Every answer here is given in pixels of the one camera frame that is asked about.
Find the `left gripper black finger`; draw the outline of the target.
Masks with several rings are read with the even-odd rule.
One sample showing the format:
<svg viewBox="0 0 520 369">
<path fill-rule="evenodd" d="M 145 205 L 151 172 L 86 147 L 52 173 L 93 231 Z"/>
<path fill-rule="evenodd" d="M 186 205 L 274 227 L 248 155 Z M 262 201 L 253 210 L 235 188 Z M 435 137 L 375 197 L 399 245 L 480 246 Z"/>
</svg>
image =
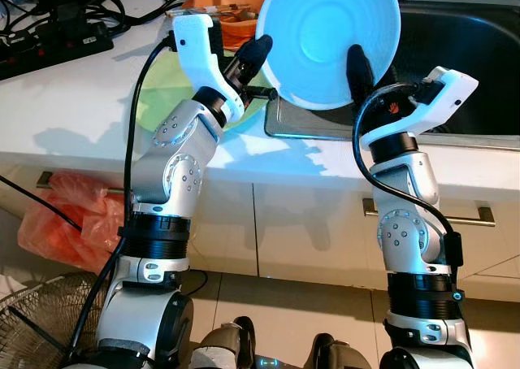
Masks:
<svg viewBox="0 0 520 369">
<path fill-rule="evenodd" d="M 252 80 L 263 67 L 274 45 L 270 35 L 249 39 L 236 53 L 236 80 Z"/>
</svg>

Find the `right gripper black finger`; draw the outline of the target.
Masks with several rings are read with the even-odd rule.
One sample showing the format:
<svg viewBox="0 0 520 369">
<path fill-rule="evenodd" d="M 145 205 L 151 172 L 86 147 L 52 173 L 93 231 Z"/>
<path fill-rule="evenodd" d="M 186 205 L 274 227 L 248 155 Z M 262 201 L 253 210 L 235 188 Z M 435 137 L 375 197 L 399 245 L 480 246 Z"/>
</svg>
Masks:
<svg viewBox="0 0 520 369">
<path fill-rule="evenodd" d="M 375 91 L 374 69 L 361 46 L 348 48 L 348 87 L 353 104 L 357 105 L 363 105 Z"/>
</svg>

